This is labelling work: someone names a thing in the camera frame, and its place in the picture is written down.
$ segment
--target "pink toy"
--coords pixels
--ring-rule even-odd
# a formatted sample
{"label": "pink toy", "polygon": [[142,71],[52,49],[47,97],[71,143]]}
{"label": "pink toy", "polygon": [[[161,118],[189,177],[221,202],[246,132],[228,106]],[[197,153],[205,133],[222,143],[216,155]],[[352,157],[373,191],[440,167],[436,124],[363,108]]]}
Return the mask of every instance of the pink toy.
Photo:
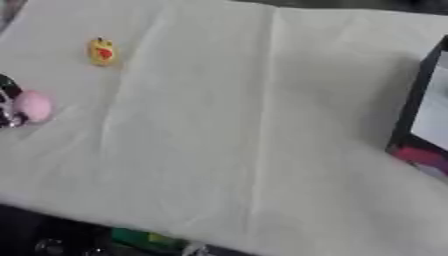
{"label": "pink toy", "polygon": [[22,92],[13,103],[17,112],[25,114],[32,123],[45,121],[51,113],[50,99],[34,90]]}

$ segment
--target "yellow toy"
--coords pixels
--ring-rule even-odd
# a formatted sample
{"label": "yellow toy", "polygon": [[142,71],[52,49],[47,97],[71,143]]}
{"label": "yellow toy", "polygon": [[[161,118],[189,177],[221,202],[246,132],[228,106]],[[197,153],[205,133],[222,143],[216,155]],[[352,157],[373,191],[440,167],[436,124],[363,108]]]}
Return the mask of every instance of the yellow toy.
{"label": "yellow toy", "polygon": [[117,51],[112,42],[101,37],[89,42],[87,53],[92,64],[97,66],[109,66],[117,59]]}

